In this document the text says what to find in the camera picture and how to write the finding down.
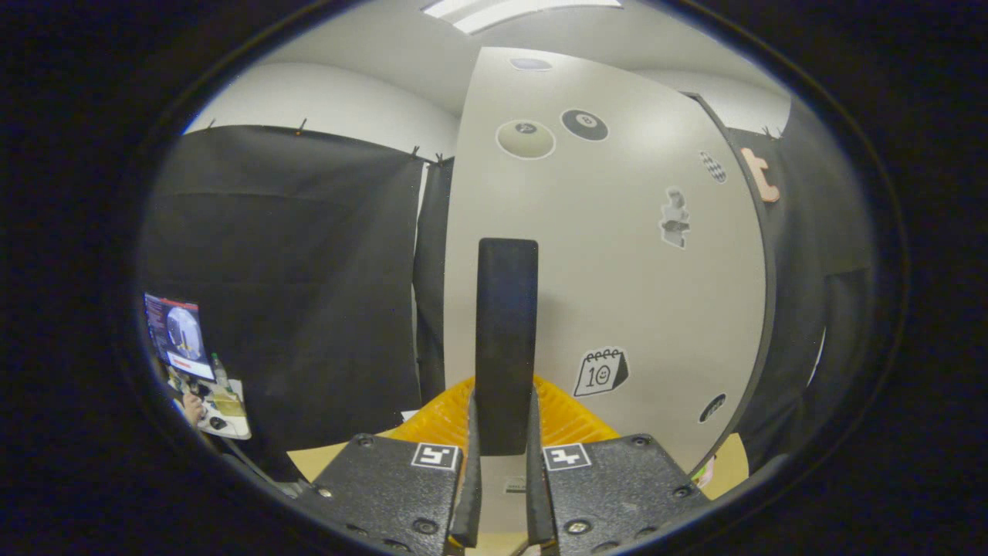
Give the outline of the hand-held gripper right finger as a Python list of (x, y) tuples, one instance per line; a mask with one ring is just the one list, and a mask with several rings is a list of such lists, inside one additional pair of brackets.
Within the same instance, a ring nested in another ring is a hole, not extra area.
[(529, 542), (541, 554), (643, 551), (709, 506), (653, 436), (621, 436), (557, 385), (534, 379), (526, 511)]

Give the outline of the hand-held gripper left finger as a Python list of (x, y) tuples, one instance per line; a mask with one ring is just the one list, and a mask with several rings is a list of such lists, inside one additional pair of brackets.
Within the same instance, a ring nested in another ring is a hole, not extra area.
[(462, 555), (479, 539), (482, 504), (474, 380), (385, 434), (361, 433), (301, 489), (319, 524), (388, 555)]

